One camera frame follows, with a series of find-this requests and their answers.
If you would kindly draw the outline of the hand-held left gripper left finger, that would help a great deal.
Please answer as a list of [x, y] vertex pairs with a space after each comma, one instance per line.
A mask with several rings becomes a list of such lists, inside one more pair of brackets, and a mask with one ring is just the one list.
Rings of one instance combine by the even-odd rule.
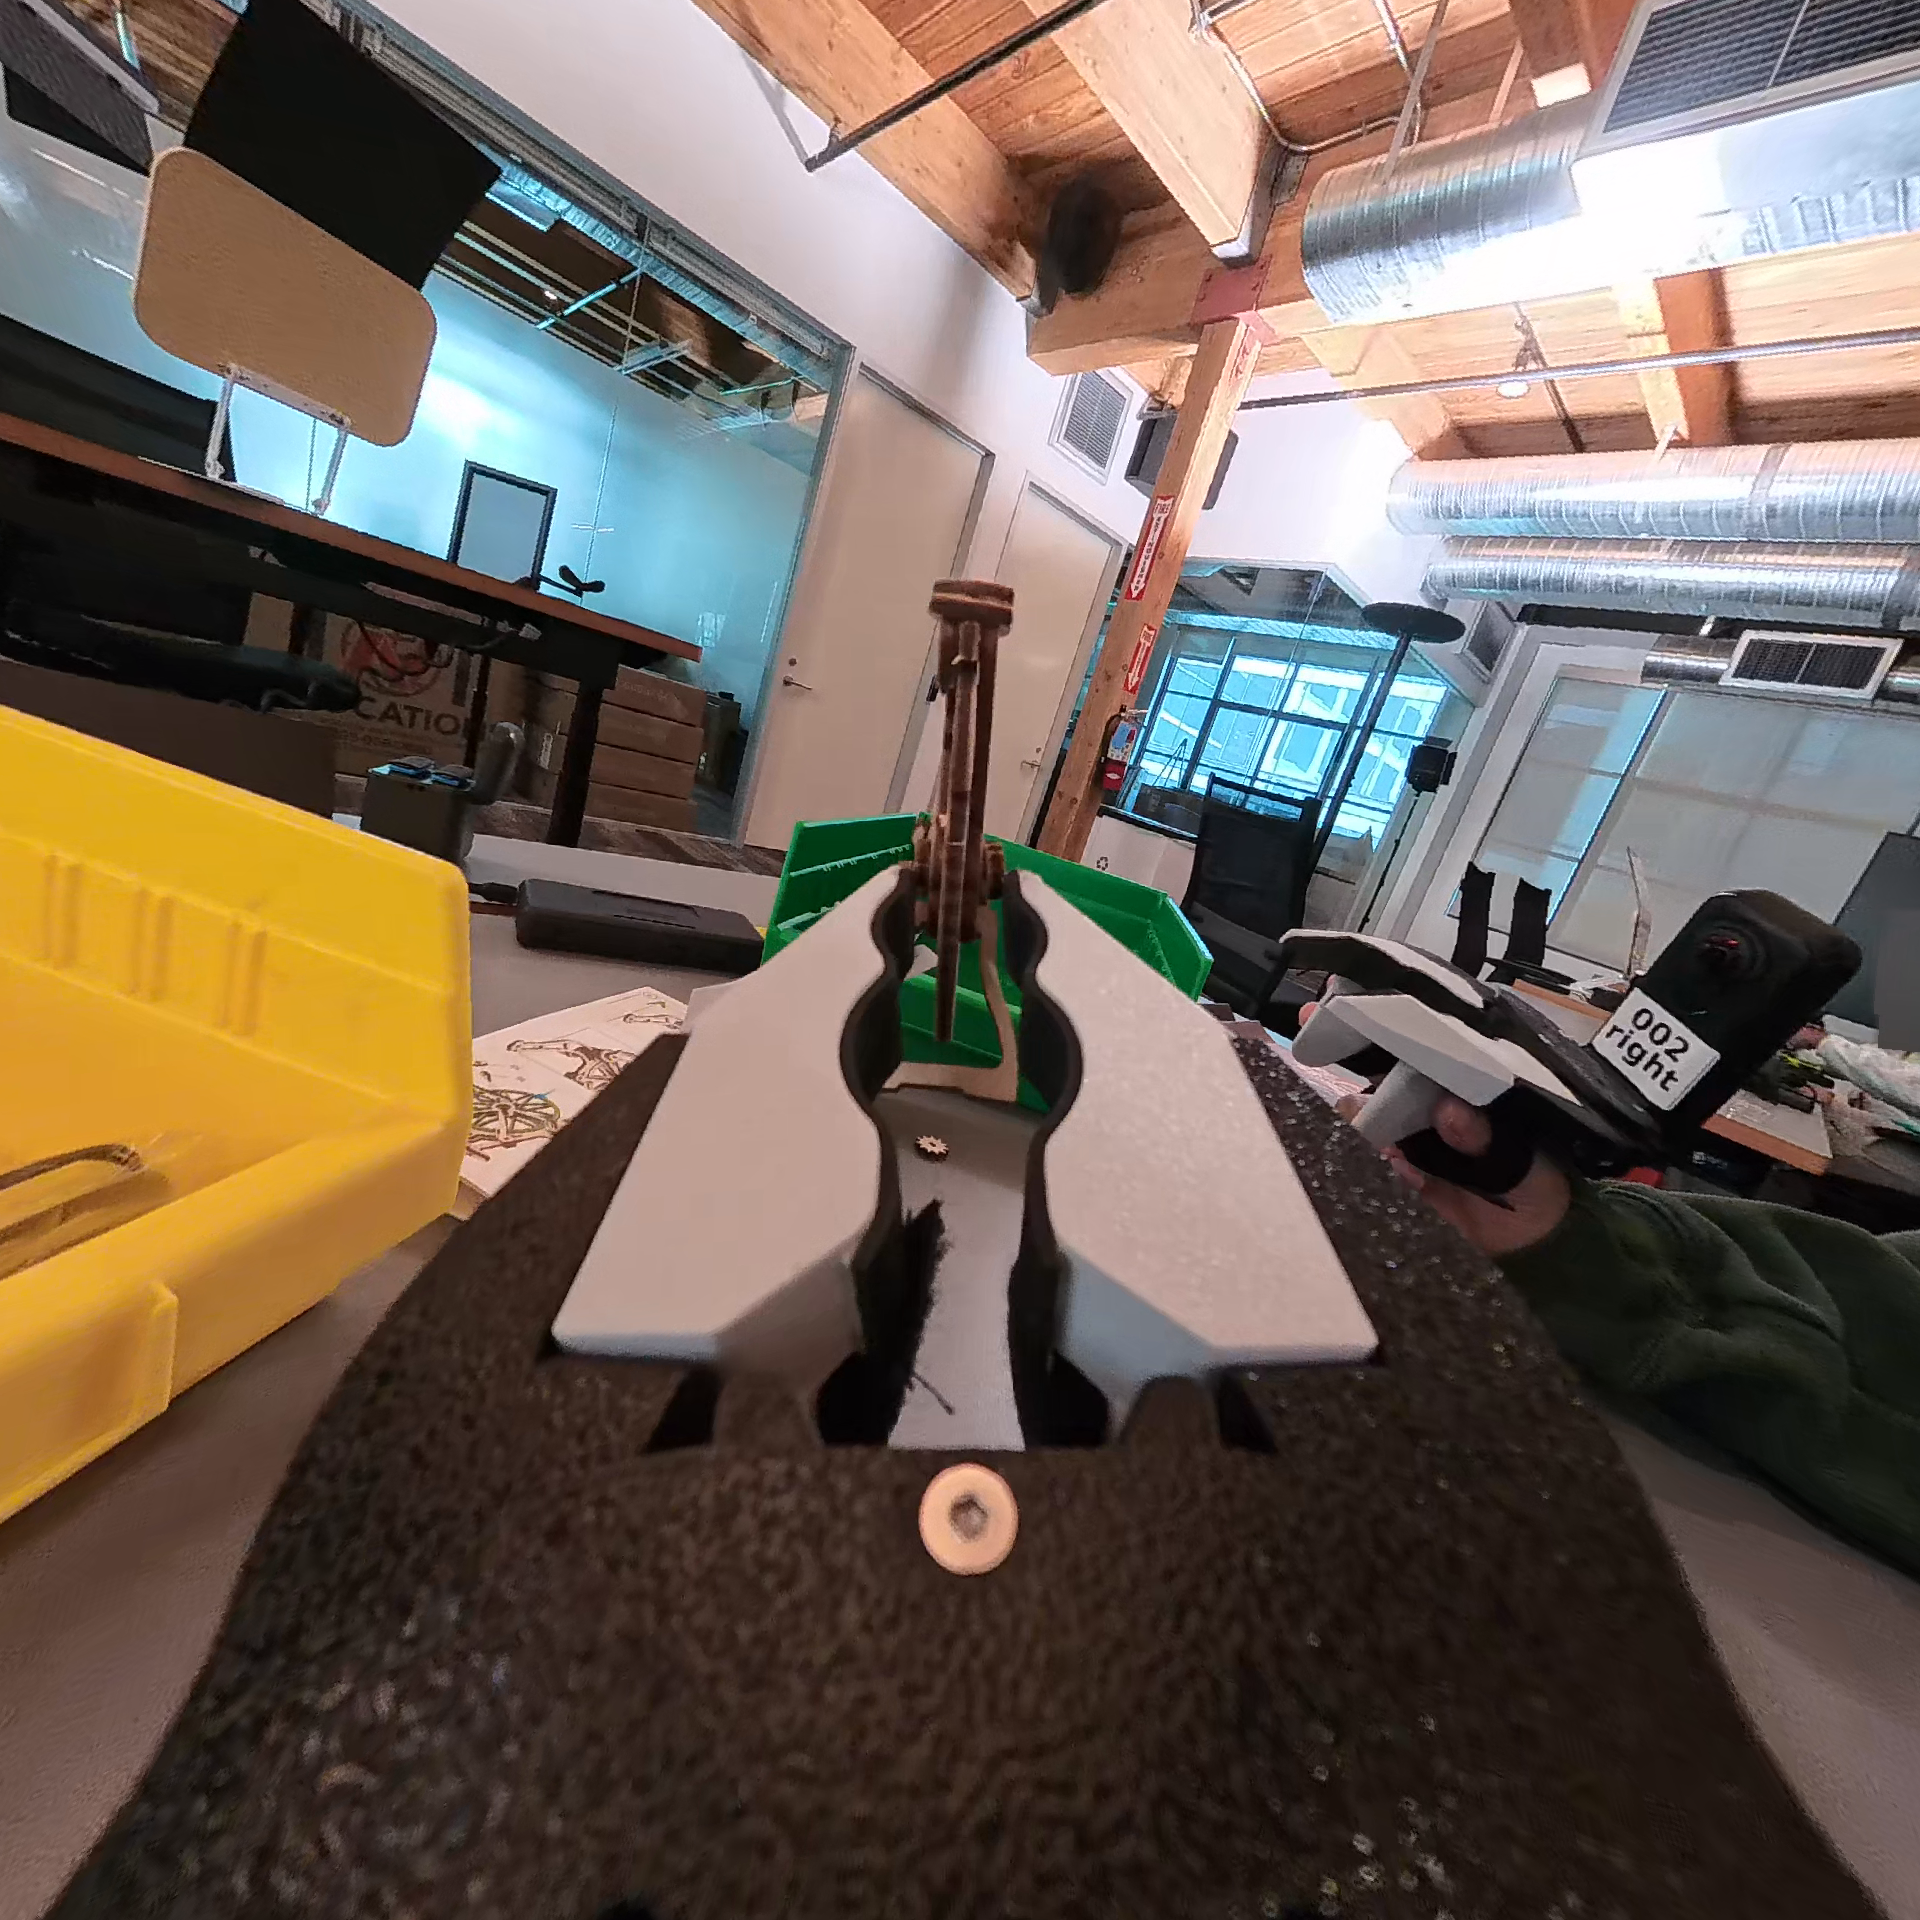
[[864, 1347], [859, 1275], [903, 1222], [872, 1108], [915, 921], [910, 868], [883, 870], [694, 1014], [550, 1325], [563, 1354], [831, 1374]]

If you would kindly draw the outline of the bicycle instruction booklet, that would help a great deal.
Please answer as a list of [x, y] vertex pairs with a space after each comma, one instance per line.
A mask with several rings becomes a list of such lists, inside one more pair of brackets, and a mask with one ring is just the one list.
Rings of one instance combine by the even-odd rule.
[[688, 1006], [653, 987], [589, 998], [472, 1043], [471, 1128], [455, 1217], [471, 1217], [582, 1113]]

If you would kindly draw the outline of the wooden model bicycle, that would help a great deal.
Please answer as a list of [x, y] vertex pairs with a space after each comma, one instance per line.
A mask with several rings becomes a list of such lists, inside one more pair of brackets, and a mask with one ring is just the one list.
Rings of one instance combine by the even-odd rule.
[[1018, 1029], [1000, 990], [997, 910], [1005, 861], [1000, 845], [984, 834], [984, 803], [997, 659], [1014, 617], [1014, 593], [1000, 582], [941, 581], [928, 609], [938, 622], [933, 681], [944, 731], [930, 806], [916, 820], [906, 874], [915, 883], [915, 931], [930, 938], [933, 970], [900, 982], [900, 1014], [928, 1012], [933, 1043], [951, 1044], [972, 954], [998, 1059], [989, 1065], [903, 1062], [892, 1083], [946, 1088], [1013, 1107], [1019, 1099]]

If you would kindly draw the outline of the person's right hand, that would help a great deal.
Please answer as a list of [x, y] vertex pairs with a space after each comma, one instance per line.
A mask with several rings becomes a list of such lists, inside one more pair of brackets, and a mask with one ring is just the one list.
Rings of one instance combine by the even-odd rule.
[[[1498, 1132], [1488, 1113], [1450, 1093], [1434, 1102], [1431, 1129], [1446, 1149], [1467, 1161], [1483, 1161], [1495, 1149]], [[1541, 1152], [1532, 1154], [1526, 1174], [1502, 1195], [1437, 1180], [1405, 1161], [1396, 1146], [1386, 1152], [1386, 1158], [1434, 1213], [1491, 1259], [1503, 1259], [1546, 1241], [1570, 1209], [1568, 1172]]]

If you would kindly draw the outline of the black office chair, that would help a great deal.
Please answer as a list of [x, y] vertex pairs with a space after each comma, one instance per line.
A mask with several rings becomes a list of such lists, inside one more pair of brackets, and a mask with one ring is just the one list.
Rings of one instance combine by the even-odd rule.
[[1244, 1018], [1279, 981], [1279, 938], [1304, 923], [1322, 801], [1213, 777], [1181, 910], [1211, 956], [1207, 994]]

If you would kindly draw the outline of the black case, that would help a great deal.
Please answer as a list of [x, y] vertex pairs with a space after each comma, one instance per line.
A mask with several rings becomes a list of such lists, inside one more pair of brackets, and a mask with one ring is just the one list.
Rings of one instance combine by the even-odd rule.
[[563, 880], [518, 885], [514, 933], [524, 948], [718, 977], [755, 971], [764, 948], [760, 931], [726, 907], [624, 896]]

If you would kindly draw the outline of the green plastic bin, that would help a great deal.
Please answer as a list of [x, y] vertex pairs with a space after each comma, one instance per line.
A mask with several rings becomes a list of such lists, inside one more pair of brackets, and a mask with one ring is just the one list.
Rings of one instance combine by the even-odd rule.
[[[808, 931], [834, 921], [852, 896], [876, 905], [893, 892], [898, 874], [915, 861], [923, 813], [884, 813], [824, 822], [799, 822], [791, 833], [775, 904], [764, 925], [758, 971], [781, 971], [792, 945], [808, 945]], [[1034, 896], [1039, 886], [1072, 905], [1119, 948], [1171, 987], [1197, 1002], [1211, 971], [1211, 952], [1171, 896], [1123, 875], [1078, 867], [997, 834], [984, 842], [1019, 875]], [[888, 1091], [946, 1091], [1004, 1107], [1043, 1113], [1045, 1096], [1019, 1070], [1022, 986], [1005, 958], [1000, 901], [984, 905], [988, 925], [957, 961], [951, 1035], [938, 1038], [938, 952], [933, 936], [910, 929], [895, 987], [900, 1062]]]

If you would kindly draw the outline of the black floor lamp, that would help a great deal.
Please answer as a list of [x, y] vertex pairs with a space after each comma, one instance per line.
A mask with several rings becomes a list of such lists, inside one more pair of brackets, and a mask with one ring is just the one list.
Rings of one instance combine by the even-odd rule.
[[[1446, 645], [1463, 637], [1466, 626], [1460, 619], [1452, 617], [1444, 611], [1427, 609], [1427, 606], [1411, 606], [1411, 603], [1371, 603], [1364, 609], [1364, 614], [1374, 629], [1394, 637], [1396, 650], [1390, 659], [1386, 670], [1386, 685], [1383, 698], [1375, 701], [1375, 709], [1383, 706], [1387, 698], [1394, 693], [1394, 684], [1400, 674], [1400, 667], [1407, 659], [1407, 651], [1415, 645]], [[1367, 931], [1368, 918], [1386, 892], [1387, 875], [1392, 870], [1394, 859], [1400, 853], [1405, 842], [1412, 810], [1421, 801], [1428, 801], [1442, 787], [1452, 781], [1455, 769], [1455, 752], [1450, 740], [1424, 733], [1411, 742], [1405, 763], [1398, 769], [1400, 787], [1411, 793], [1411, 801], [1396, 803], [1390, 820], [1398, 820], [1398, 825], [1383, 838], [1383, 848], [1375, 859], [1375, 880], [1364, 899], [1364, 907], [1359, 907], [1355, 918], [1355, 931]]]

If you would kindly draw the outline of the stack of cardboard boxes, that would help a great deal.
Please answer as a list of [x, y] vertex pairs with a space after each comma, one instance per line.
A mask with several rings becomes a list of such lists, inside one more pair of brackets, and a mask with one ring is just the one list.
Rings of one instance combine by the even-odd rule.
[[707, 693], [658, 673], [622, 667], [600, 698], [588, 784], [596, 820], [694, 833]]

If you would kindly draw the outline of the white door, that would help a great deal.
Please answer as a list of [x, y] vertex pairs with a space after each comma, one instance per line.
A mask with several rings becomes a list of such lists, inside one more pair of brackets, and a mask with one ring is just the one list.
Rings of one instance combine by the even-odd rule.
[[1119, 542], [1026, 485], [998, 558], [1014, 619], [998, 640], [984, 829], [1022, 844], [1064, 733], [1087, 646], [1111, 602]]
[[836, 409], [758, 705], [742, 837], [883, 813], [919, 747], [930, 587], [968, 553], [992, 454], [859, 366]]

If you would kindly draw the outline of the yellow plastic bin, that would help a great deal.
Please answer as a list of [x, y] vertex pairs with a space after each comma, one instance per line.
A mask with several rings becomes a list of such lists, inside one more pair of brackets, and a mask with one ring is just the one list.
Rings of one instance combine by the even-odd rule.
[[3, 1172], [189, 1144], [3, 1284], [8, 1520], [443, 1213], [472, 1041], [451, 864], [26, 713], [3, 747]]

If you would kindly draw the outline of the bag of wooden parts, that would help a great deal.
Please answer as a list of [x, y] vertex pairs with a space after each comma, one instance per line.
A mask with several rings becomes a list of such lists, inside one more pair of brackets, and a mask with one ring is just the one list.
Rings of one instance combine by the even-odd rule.
[[189, 1144], [96, 1144], [3, 1177], [3, 1281], [13, 1281], [166, 1205]]

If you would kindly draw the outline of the brown wooden table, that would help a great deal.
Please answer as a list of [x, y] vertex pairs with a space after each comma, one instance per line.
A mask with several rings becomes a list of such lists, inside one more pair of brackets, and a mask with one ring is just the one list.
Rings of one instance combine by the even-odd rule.
[[312, 512], [210, 483], [44, 422], [3, 417], [5, 528], [287, 606], [411, 634], [576, 685], [547, 842], [584, 827], [604, 700], [624, 667], [694, 660], [675, 635], [503, 582]]

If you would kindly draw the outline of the round black speaker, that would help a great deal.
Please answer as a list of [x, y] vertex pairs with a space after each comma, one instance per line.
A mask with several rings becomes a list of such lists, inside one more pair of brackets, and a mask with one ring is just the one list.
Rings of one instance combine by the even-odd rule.
[[1037, 251], [1035, 294], [1037, 318], [1050, 316], [1062, 300], [1095, 293], [1114, 268], [1119, 246], [1123, 208], [1101, 177], [1064, 181], [1047, 204], [1047, 222]]

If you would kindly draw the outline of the beige rounded panel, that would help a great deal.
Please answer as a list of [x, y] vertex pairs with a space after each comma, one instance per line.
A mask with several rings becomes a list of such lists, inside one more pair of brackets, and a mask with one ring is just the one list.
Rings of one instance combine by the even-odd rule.
[[418, 288], [189, 149], [149, 174], [135, 321], [172, 356], [390, 448], [438, 323]]

